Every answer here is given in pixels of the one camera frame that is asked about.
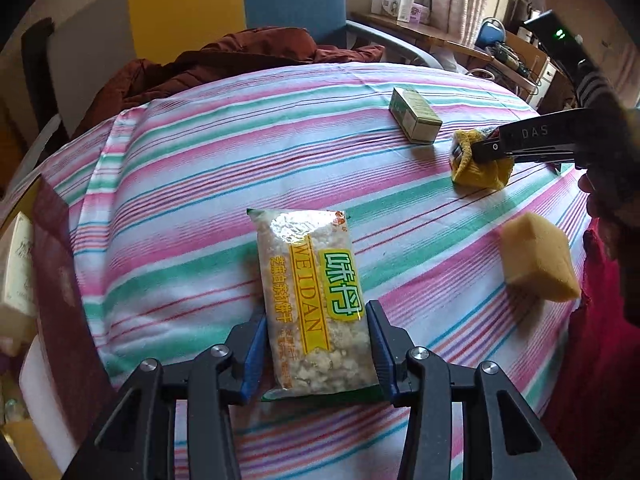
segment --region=table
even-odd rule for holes
[[[364,12],[354,12],[353,19],[365,25],[377,25],[379,27],[389,28],[414,38],[414,40],[417,40],[416,46],[423,48],[427,52],[432,46],[442,46],[454,52],[460,52],[466,56],[475,57],[484,61],[491,61],[494,58],[484,50],[458,43],[458,38],[451,34],[421,23],[403,23],[396,21],[392,17]]]
[[[533,94],[538,89],[538,85],[533,81],[521,76],[513,68],[509,68],[503,62],[498,61],[497,59],[492,59],[490,61],[490,65],[495,66],[503,75],[507,76],[507,78],[516,83],[516,85],[525,90],[528,94]]]
[[[388,112],[395,85],[443,120],[410,144]],[[236,76],[126,110],[40,167],[69,204],[83,306],[114,384],[146,357],[191,358],[262,307],[247,207],[346,209],[366,300],[416,344],[475,367],[496,361],[540,412],[575,302],[506,290],[497,229],[523,210],[568,235],[581,276],[588,218],[578,173],[519,164],[501,192],[454,187],[457,128],[535,115],[492,82],[425,67],[322,64]],[[24,185],[2,204],[0,216]],[[394,478],[408,412],[313,399],[235,410],[242,476]],[[177,478],[187,475],[178,406]],[[453,478],[462,474],[454,417]]]

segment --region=metal screw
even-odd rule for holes
[[[429,357],[429,351],[424,346],[416,346],[409,350],[409,355],[414,359],[418,359],[418,361],[421,361]]]
[[[140,363],[140,369],[143,372],[152,372],[156,368],[158,368],[158,361],[155,359],[145,359]]]
[[[211,347],[211,355],[213,357],[224,357],[229,353],[229,348],[226,345],[213,345]]]
[[[480,365],[480,368],[485,374],[489,374],[489,375],[497,374],[498,370],[500,369],[500,367],[493,361],[482,362],[482,364]]]

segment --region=chair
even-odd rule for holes
[[[59,24],[47,43],[54,100],[66,131],[75,131],[96,93],[131,59],[164,64],[230,32],[267,25],[305,27],[316,43],[340,47],[352,33],[409,62],[442,68],[425,51],[346,20],[345,0],[96,0]],[[25,72],[28,77],[34,71]],[[51,101],[38,95],[46,87],[28,81],[37,117],[51,113],[50,107],[39,109]]]

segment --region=snack package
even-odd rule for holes
[[[378,383],[344,213],[247,211],[258,231],[278,390],[335,394]]]

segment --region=yellow sponge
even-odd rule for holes
[[[462,157],[455,156],[452,152],[449,158],[451,179],[462,186],[488,187],[500,190],[509,181],[513,170],[513,159],[502,158],[484,164],[477,164],[471,155],[471,144],[478,142],[478,140],[484,140],[484,135],[477,130],[469,130],[468,132],[465,130],[456,131],[452,146],[460,146]]]
[[[509,220],[500,232],[500,256],[507,285],[516,285],[544,300],[580,297],[562,229],[534,213]]]

